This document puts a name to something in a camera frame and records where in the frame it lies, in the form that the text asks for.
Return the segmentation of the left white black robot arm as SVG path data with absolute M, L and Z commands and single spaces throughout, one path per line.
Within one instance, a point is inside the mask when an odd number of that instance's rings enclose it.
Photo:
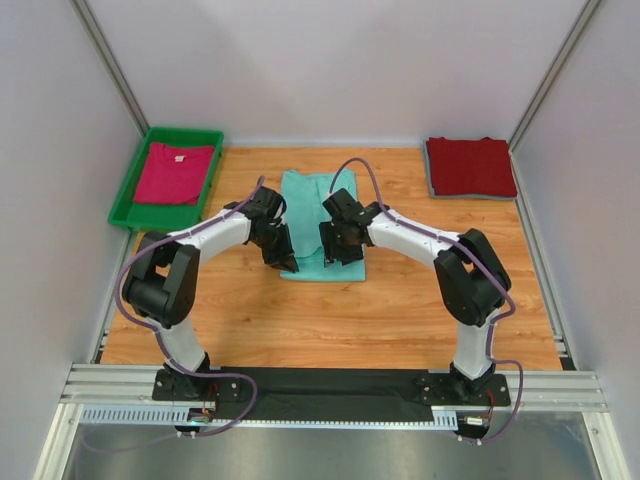
M 120 274 L 117 305 L 129 304 L 130 320 L 151 330 L 164 356 L 154 396 L 199 401 L 217 382 L 208 354 L 198 342 L 190 319 L 201 265 L 239 245 L 253 243 L 264 263 L 276 270 L 299 271 L 284 197 L 258 186 L 241 202 L 187 229 L 143 236 L 139 249 Z

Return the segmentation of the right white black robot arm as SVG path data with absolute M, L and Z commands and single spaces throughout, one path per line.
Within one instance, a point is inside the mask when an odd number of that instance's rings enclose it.
M 330 217 L 319 226 L 327 265 L 360 260 L 368 246 L 392 250 L 435 271 L 442 302 L 457 321 L 450 390 L 466 404 L 484 395 L 495 372 L 495 324 L 511 288 L 487 237 L 477 229 L 459 234 L 428 227 L 385 204 L 364 206 L 344 188 L 322 205 Z

